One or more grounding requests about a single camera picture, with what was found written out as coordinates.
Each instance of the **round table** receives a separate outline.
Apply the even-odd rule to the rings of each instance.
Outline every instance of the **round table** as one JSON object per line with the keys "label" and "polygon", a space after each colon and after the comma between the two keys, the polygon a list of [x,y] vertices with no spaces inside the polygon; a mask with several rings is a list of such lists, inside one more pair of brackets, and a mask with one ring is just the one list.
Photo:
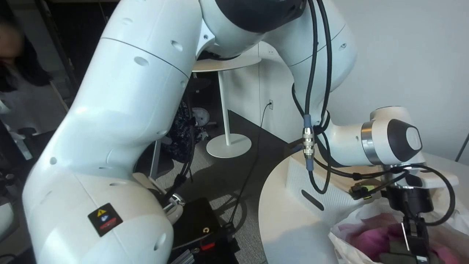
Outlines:
{"label": "round table", "polygon": [[225,97],[224,97],[222,72],[246,68],[250,65],[256,65],[259,62],[261,62],[261,57],[252,56],[249,53],[243,53],[239,57],[231,60],[206,59],[206,60],[198,60],[195,63],[195,68],[192,72],[217,72],[218,75],[218,90],[219,90],[224,135],[215,137],[206,144],[206,153],[209,156],[217,159],[233,159],[249,151],[252,145],[250,140],[244,135],[230,132],[228,113],[227,113]]}
{"label": "round table", "polygon": [[[469,186],[469,167],[436,156],[423,154],[426,164],[448,175],[453,181],[458,176],[455,189],[458,201],[467,207],[469,194],[463,192]],[[353,201],[343,189],[348,189],[353,181],[334,176],[325,195],[315,195],[306,178],[303,154],[296,153],[283,160],[263,184],[259,200],[259,232],[265,257],[269,264],[284,263],[337,263],[332,244],[328,239],[331,226],[344,219],[362,203]],[[344,172],[376,172],[375,167],[341,169]],[[306,201],[300,189],[304,188],[324,207],[319,211]]]}

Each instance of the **black cable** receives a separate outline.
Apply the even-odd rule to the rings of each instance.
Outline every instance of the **black cable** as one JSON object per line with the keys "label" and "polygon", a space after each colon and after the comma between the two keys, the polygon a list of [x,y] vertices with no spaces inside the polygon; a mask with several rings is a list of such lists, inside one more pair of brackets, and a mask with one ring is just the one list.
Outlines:
{"label": "black cable", "polygon": [[450,181],[445,179],[445,176],[442,173],[439,173],[438,170],[432,169],[432,167],[428,167],[425,164],[411,164],[411,167],[422,167],[425,170],[429,170],[432,173],[435,173],[445,185],[445,188],[448,189],[448,194],[450,194],[450,206],[448,206],[448,210],[445,211],[445,214],[436,220],[436,222],[431,222],[431,223],[425,223],[426,226],[438,226],[438,225],[442,225],[445,223],[454,213],[455,210],[455,194],[454,194],[454,188],[451,186]]}
{"label": "black cable", "polygon": [[230,194],[230,198],[225,200],[221,206],[218,206],[217,208],[214,208],[214,211],[225,211],[227,208],[231,208],[231,201],[234,200],[236,194]]}
{"label": "black cable", "polygon": [[310,72],[307,78],[307,88],[306,88],[306,97],[304,97],[304,115],[309,115],[309,97],[312,91],[313,78],[316,74],[316,60],[318,60],[318,19],[316,12],[313,8],[313,0],[307,0],[309,3],[309,12],[310,12],[310,21],[312,21],[312,56],[310,56]]}
{"label": "black cable", "polygon": [[102,18],[102,24],[107,24],[107,18],[105,18],[105,13],[104,13],[104,9],[102,9],[102,3],[101,3],[101,0],[98,0],[98,6],[99,6],[99,12],[101,12],[101,18]]}
{"label": "black cable", "polygon": [[394,178],[394,179],[391,179],[391,181],[387,181],[387,182],[384,182],[382,185],[379,185],[379,186],[373,188],[373,189],[368,191],[368,195],[372,195],[372,194],[384,189],[384,188],[387,188],[387,186],[390,186],[390,185],[392,185],[392,184],[404,179],[406,176],[407,176],[407,173],[401,173],[400,176],[397,176],[397,178]]}
{"label": "black cable", "polygon": [[299,106],[299,101],[297,101],[296,94],[294,94],[294,84],[291,84],[291,97],[293,97],[293,103],[294,103],[299,115],[304,116],[304,112],[302,110],[302,106]]}
{"label": "black cable", "polygon": [[[227,208],[233,208],[233,203],[225,204],[225,207]],[[246,219],[247,219],[247,204],[246,204],[246,201],[239,201],[239,208],[241,210],[241,213],[240,213],[240,219],[236,223],[234,223],[234,219],[233,219],[233,222],[224,222],[221,217],[218,219],[221,222],[221,226],[224,228],[224,230],[228,235],[234,235],[246,223]]]}
{"label": "black cable", "polygon": [[[313,159],[315,163],[318,163],[322,169],[326,169],[326,164],[321,163],[318,159]],[[392,167],[390,170],[381,170],[381,172],[375,172],[375,173],[347,173],[347,172],[341,172],[341,170],[335,170],[335,169],[329,169],[331,173],[337,175],[337,176],[343,176],[343,178],[351,178],[354,181],[359,181],[359,179],[373,179],[373,178],[378,178],[378,176],[384,176],[384,175],[388,175],[388,173],[400,173],[403,172],[404,169],[403,167]]]}
{"label": "black cable", "polygon": [[190,178],[190,182],[193,182],[193,175],[192,175],[190,166],[189,166],[189,178]]}
{"label": "black cable", "polygon": [[247,182],[249,182],[250,176],[253,175],[253,169],[255,169],[255,164],[256,164],[256,163],[258,163],[258,156],[255,156],[255,159],[253,159],[253,162],[252,162],[252,166],[250,166],[250,169],[249,169],[249,173],[247,173],[247,176],[244,178],[243,185],[241,185],[241,188],[240,188],[240,191],[239,191],[239,194],[237,194],[237,197],[236,197],[236,204],[234,204],[233,213],[231,213],[230,220],[228,220],[228,223],[231,223],[231,225],[234,223],[234,214],[236,214],[237,206],[239,206],[239,203],[240,203],[240,197],[243,195],[243,192],[244,192],[246,186],[247,186]]}
{"label": "black cable", "polygon": [[[325,144],[325,151],[329,151],[329,145],[328,145],[328,140],[326,140],[325,134],[322,134],[322,138],[324,138],[324,144]],[[312,188],[313,188],[318,194],[325,194],[326,189],[328,189],[328,184],[329,184],[329,181],[331,181],[331,163],[326,163],[325,182],[324,182],[322,189],[319,189],[319,186],[316,185],[312,172],[307,172],[307,175],[309,175],[309,182],[310,182]]]}
{"label": "black cable", "polygon": [[463,142],[463,145],[460,147],[458,153],[457,153],[457,157],[455,157],[455,163],[458,162],[460,156],[464,153],[466,147],[467,147],[467,142],[469,142],[469,134],[466,137],[466,141]]}
{"label": "black cable", "polygon": [[261,118],[261,128],[262,128],[263,118],[265,118],[265,110],[266,110],[266,107],[268,107],[268,106],[272,106],[272,103],[269,101],[269,103],[268,103],[268,104],[265,104],[265,107],[263,107],[262,118]]}
{"label": "black cable", "polygon": [[322,24],[324,24],[324,38],[325,38],[325,47],[326,47],[326,81],[325,81],[325,93],[324,93],[324,101],[322,101],[322,112],[321,119],[326,110],[328,97],[331,93],[331,81],[332,81],[332,40],[331,40],[331,30],[328,25],[326,12],[324,8],[322,0],[318,0],[318,8],[321,12]]}
{"label": "black cable", "polygon": [[16,260],[17,257],[16,257],[14,254],[1,254],[1,255],[0,255],[0,260],[1,260],[1,258],[13,258],[13,260]]}
{"label": "black cable", "polygon": [[181,166],[180,172],[177,173],[173,186],[162,195],[162,198],[159,200],[161,204],[167,203],[173,194],[176,194],[178,191],[178,188],[186,182],[187,179],[187,173],[190,172],[190,166],[193,162],[193,154],[195,154],[195,128],[189,126],[190,129],[190,156],[189,160]]}

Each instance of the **pink object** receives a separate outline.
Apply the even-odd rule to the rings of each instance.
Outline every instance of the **pink object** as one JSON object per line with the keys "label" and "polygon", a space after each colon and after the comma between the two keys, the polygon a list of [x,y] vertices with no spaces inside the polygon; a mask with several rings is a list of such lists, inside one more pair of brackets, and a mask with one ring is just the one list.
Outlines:
{"label": "pink object", "polygon": [[[391,239],[403,238],[400,225],[375,228],[348,236],[350,245],[362,251],[372,261],[379,261],[379,255],[390,252]],[[431,244],[431,250],[444,264],[460,264],[454,252],[442,245]]]}

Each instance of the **wall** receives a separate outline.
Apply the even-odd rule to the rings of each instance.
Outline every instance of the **wall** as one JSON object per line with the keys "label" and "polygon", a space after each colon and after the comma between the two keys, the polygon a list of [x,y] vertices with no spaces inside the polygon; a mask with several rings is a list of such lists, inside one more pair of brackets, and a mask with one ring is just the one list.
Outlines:
{"label": "wall", "polygon": [[[423,150],[454,160],[469,132],[469,2],[334,2],[357,43],[357,62],[329,100],[334,122],[360,123],[376,107],[403,106],[420,129]],[[246,75],[249,69],[227,75],[227,82],[236,81],[230,109],[259,123],[275,97],[263,128],[290,142],[300,126],[291,118],[291,76],[274,50],[258,52],[265,59],[256,66],[259,79]]]}

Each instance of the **black sticker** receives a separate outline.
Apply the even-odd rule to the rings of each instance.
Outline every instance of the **black sticker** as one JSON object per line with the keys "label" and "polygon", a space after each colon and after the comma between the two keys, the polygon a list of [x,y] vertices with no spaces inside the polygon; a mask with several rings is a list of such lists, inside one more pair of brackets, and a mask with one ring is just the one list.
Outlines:
{"label": "black sticker", "polygon": [[104,236],[107,232],[112,230],[121,223],[120,216],[111,204],[104,204],[91,214],[88,214],[89,222],[96,229],[99,236]]}

